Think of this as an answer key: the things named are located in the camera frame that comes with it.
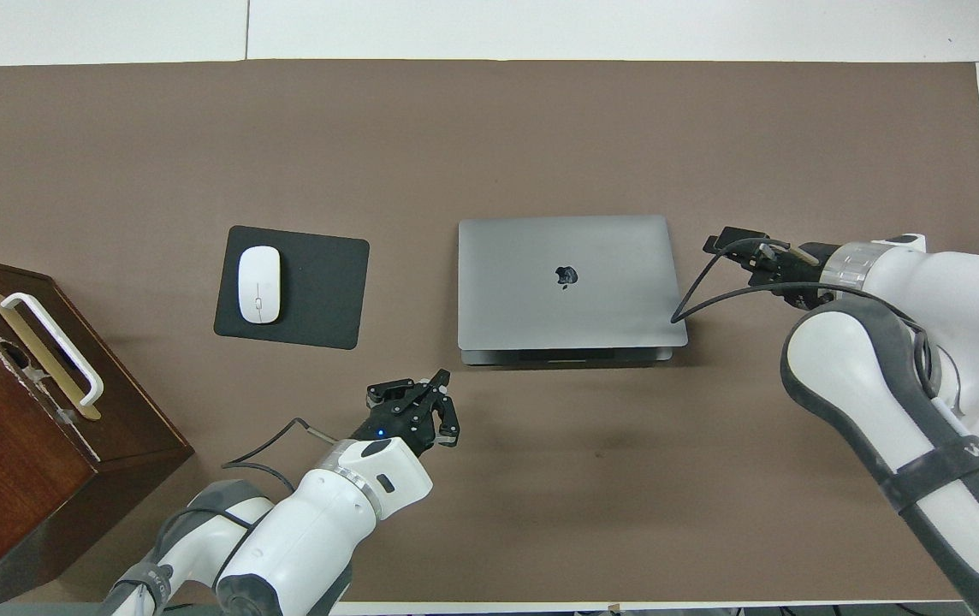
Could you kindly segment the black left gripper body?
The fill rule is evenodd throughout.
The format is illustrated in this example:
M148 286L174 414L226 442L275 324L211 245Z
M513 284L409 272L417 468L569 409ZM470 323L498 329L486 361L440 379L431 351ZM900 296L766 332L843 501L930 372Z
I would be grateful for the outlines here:
M373 401L365 397L368 417L350 437L356 441L379 441L400 438L416 456L434 447L437 429L432 418L431 402L413 402L407 409L395 414L399 400Z

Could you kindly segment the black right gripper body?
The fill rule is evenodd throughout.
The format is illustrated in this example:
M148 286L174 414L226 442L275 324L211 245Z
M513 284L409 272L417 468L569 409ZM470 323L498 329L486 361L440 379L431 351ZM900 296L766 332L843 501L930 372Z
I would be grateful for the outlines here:
M751 286L781 283L818 283L821 280L823 265L826 264L825 243L803 243L798 247L817 260L811 265L791 251L779 248L763 248L756 251L751 274ZM781 296L789 305L799 309L814 309L822 303L821 292L810 288L771 291Z

